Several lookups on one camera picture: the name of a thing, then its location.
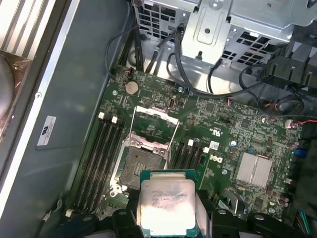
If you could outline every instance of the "teal cable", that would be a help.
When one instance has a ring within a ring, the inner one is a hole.
[[[300,215],[301,215],[301,217],[303,218],[306,231],[307,231],[307,233],[310,235],[310,234],[311,234],[311,231],[310,231],[310,228],[309,228],[309,226],[308,226],[308,221],[307,221],[306,215],[305,215],[303,212],[301,212],[301,211],[300,211]]]

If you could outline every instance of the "ram slot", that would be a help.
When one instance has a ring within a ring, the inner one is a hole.
[[[87,209],[90,208],[92,202],[93,202],[93,197],[95,196],[95,193],[96,193],[96,189],[97,189],[97,186],[98,186],[98,177],[100,176],[100,174],[102,173],[103,171],[103,167],[106,163],[106,157],[107,157],[107,154],[109,152],[109,148],[110,148],[110,145],[111,145],[111,140],[112,138],[114,137],[115,135],[115,131],[116,131],[116,125],[115,124],[111,124],[109,123],[109,130],[107,131],[105,137],[104,137],[104,140],[103,140],[103,147],[100,151],[100,154],[99,154],[99,163],[98,163],[98,166],[95,168],[95,174],[92,178],[92,181],[91,181],[91,184],[90,184],[90,187],[89,187],[89,191],[87,193],[87,199],[86,199],[86,203],[85,203],[85,211]]]
[[[97,129],[97,133],[96,133],[96,137],[94,139],[93,142],[93,147],[89,152],[87,161],[85,163],[85,170],[84,170],[84,174],[81,177],[81,181],[80,181],[80,186],[76,195],[76,200],[75,200],[75,206],[78,207],[78,204],[81,203],[81,197],[82,197],[82,193],[84,191],[84,187],[86,185],[86,180],[87,178],[90,176],[91,172],[92,172],[92,164],[95,162],[96,157],[94,156],[97,149],[98,149],[98,145],[100,144],[100,140],[102,138],[102,132],[103,132],[103,128],[104,128],[104,122],[100,121],[99,125],[98,125],[98,129]]]
[[[116,133],[114,137],[112,137],[112,140],[111,140],[111,147],[109,149],[109,152],[107,153],[106,165],[104,167],[103,172],[99,174],[99,178],[98,178],[99,187],[97,189],[96,197],[94,198],[94,203],[90,211],[93,211],[97,208],[98,202],[100,201],[102,193],[105,189],[107,178],[109,175],[111,175],[110,168],[114,162],[114,155],[116,153],[118,145],[120,144],[122,131],[123,131],[123,125],[119,124],[116,128]]]
[[[184,145],[185,145],[185,144],[184,144],[183,142],[179,143],[179,146],[178,146],[178,148],[177,148],[176,154],[175,154],[173,160],[171,161],[171,163],[170,163],[170,165],[169,165],[169,167],[168,167],[169,169],[173,170],[173,169],[176,168],[176,167],[175,167],[175,166],[176,166],[176,163],[177,163],[177,161],[180,159],[180,157],[181,157],[181,155],[182,155]]]
[[[189,150],[189,152],[188,152],[188,156],[186,156],[185,158],[184,158],[184,165],[183,165],[183,168],[182,169],[184,169],[184,170],[188,170],[188,169],[190,169],[190,164],[191,164],[191,162],[194,160],[194,158],[195,158],[195,154],[196,154],[196,152],[197,152],[197,147],[194,147],[194,146],[188,146],[188,150]]]
[[[189,169],[193,169],[193,170],[195,170],[197,168],[197,166],[200,163],[200,160],[203,156],[203,149],[200,147],[196,147],[196,148],[197,148],[197,150],[196,150],[195,156],[194,156],[194,158],[189,166]]]
[[[97,149],[96,149],[95,153],[93,154],[94,161],[93,161],[93,164],[91,166],[91,172],[89,173],[89,176],[85,179],[86,182],[85,182],[84,187],[81,191],[82,192],[81,200],[80,200],[80,203],[78,203],[78,205],[77,205],[79,210],[84,209],[85,203],[87,202],[87,199],[89,198],[89,191],[90,191],[90,188],[92,186],[94,176],[96,174],[96,169],[98,168],[98,165],[100,164],[100,153],[101,153],[103,145],[105,144],[105,138],[106,138],[106,135],[109,131],[109,128],[110,128],[110,122],[109,122],[109,120],[106,120],[104,127],[103,127],[103,131],[102,131],[100,140],[99,140],[99,143],[97,145]]]

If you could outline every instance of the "metal bracket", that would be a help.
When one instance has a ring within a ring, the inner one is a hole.
[[[198,7],[200,0],[146,0],[146,4],[161,4],[171,8],[179,8],[188,12],[193,12]]]
[[[183,56],[216,64],[222,56],[230,31],[226,22],[232,0],[202,0],[197,13],[192,13],[182,41]]]
[[[133,123],[134,123],[134,119],[135,119],[135,114],[136,113],[145,113],[147,115],[150,115],[150,116],[159,116],[162,120],[165,120],[171,124],[174,124],[175,125],[175,130],[174,130],[174,133],[173,133],[173,136],[172,136],[172,139],[170,141],[170,143],[168,144],[167,148],[166,148],[166,151],[169,151],[171,145],[172,145],[172,142],[174,140],[174,137],[175,137],[175,134],[176,134],[176,131],[179,127],[179,120],[176,119],[176,118],[172,118],[170,117],[167,113],[165,113],[165,111],[163,110],[160,110],[160,109],[157,109],[157,108],[143,108],[143,107],[140,107],[140,106],[136,106],[134,108],[134,112],[133,112],[133,116],[132,116],[132,122],[131,122],[131,127],[130,127],[130,132],[129,132],[129,144],[130,144],[130,141],[131,141],[131,138],[132,138],[132,128],[133,128]]]

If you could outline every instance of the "green circuit board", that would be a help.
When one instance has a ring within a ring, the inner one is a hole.
[[[86,161],[93,147],[98,129],[98,114],[103,112],[116,115],[124,121],[120,138],[122,141],[129,134],[135,107],[141,106],[147,109],[156,108],[179,120],[179,126],[171,144],[169,155],[171,161],[181,141],[193,140],[202,147],[209,148],[196,168],[197,189],[207,190],[214,201],[227,189],[241,196],[246,203],[246,212],[270,212],[278,219],[281,217],[284,207],[278,203],[279,196],[284,191],[285,179],[293,158],[293,149],[287,145],[298,141],[300,127],[285,129],[286,119],[242,116],[228,107],[226,99],[201,99],[185,89],[180,90],[179,85],[168,80],[138,71],[135,71],[131,78],[126,71],[127,68],[122,66],[116,68],[116,79],[109,81],[102,96],[72,187],[68,207],[72,206],[75,199]],[[126,92],[125,86],[130,81],[138,84],[138,92],[134,96]],[[238,103],[235,103],[235,108],[245,114],[257,113],[256,108]],[[175,129],[175,125],[158,117],[138,113],[135,114],[132,126],[132,131],[137,135],[162,144],[171,141]],[[235,179],[234,174],[242,152],[261,155],[272,161],[265,188]],[[106,183],[104,196],[109,198],[98,206],[101,217],[108,215],[113,209],[125,207],[128,201],[123,194],[110,197],[108,185],[109,182]]]

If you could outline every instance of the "screw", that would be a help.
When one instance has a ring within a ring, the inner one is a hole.
[[[37,92],[36,94],[35,94],[35,97],[36,98],[40,98],[42,96],[42,94],[40,93],[40,92]]]
[[[259,220],[259,221],[263,221],[263,220],[264,220],[264,217],[261,216],[261,215],[259,215],[259,214],[256,214],[256,215],[254,216],[254,218],[257,219],[257,220]]]
[[[13,67],[14,70],[17,70],[17,69],[19,68],[19,65],[18,65],[17,63],[14,63],[14,64],[12,65],[12,67]]]
[[[222,8],[223,6],[223,3],[222,3],[222,0],[211,0],[209,2],[209,5],[214,8],[215,10],[218,10],[220,8]]]
[[[268,210],[268,212],[273,214],[273,213],[275,213],[275,209],[274,209],[274,208],[270,208],[270,209]]]
[[[221,214],[221,215],[226,215],[227,214],[226,210],[222,210],[222,209],[218,210],[218,213]]]

